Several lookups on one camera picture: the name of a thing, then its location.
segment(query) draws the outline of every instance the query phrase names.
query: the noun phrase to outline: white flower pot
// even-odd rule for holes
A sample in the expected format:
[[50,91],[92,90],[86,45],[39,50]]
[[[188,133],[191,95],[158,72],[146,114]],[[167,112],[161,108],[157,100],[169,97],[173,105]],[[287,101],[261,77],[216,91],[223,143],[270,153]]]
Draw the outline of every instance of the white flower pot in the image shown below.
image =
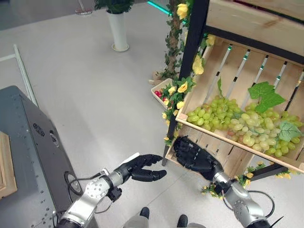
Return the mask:
[[112,14],[107,12],[114,38],[112,48],[114,51],[123,52],[129,49],[125,32],[124,13]]

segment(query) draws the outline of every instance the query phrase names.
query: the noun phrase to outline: green plant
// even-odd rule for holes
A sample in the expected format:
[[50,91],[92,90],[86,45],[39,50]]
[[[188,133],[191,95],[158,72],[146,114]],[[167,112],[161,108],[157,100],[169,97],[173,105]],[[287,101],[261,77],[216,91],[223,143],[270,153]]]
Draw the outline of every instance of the green plant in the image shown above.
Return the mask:
[[112,14],[120,14],[129,12],[134,0],[95,0],[95,10],[107,7],[107,12]]

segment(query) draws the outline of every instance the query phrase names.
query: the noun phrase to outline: gray machine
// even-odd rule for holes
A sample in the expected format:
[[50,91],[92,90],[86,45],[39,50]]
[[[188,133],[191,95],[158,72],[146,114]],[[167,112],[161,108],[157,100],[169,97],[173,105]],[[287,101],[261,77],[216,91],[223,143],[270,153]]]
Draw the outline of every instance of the gray machine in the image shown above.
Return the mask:
[[[0,131],[9,136],[17,192],[0,200],[3,228],[52,228],[52,212],[67,210],[66,179],[74,171],[57,130],[16,86],[0,90]],[[80,186],[74,185],[82,193]],[[77,195],[71,191],[71,198]],[[89,227],[97,228],[93,219]]]

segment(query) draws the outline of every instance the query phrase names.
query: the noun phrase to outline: potted plant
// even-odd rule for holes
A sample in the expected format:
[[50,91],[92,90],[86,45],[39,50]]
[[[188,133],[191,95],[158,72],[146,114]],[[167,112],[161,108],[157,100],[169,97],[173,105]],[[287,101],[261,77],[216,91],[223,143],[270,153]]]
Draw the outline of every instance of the potted plant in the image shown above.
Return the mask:
[[95,0],[95,10],[107,7],[107,15],[114,38],[112,49],[123,52],[129,49],[124,24],[124,12],[128,12],[134,0]]

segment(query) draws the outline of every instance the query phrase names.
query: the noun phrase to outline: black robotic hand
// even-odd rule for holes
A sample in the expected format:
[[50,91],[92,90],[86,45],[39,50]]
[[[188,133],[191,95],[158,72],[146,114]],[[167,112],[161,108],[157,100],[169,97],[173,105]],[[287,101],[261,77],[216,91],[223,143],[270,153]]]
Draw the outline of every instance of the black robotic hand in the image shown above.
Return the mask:
[[124,183],[132,176],[133,180],[151,182],[157,181],[166,176],[166,170],[151,171],[143,169],[144,166],[151,166],[162,160],[161,156],[154,154],[140,155],[127,163],[119,166],[115,171],[118,171],[123,176]]
[[174,142],[177,161],[187,169],[199,172],[205,179],[212,181],[223,167],[211,154],[187,138],[178,137]]

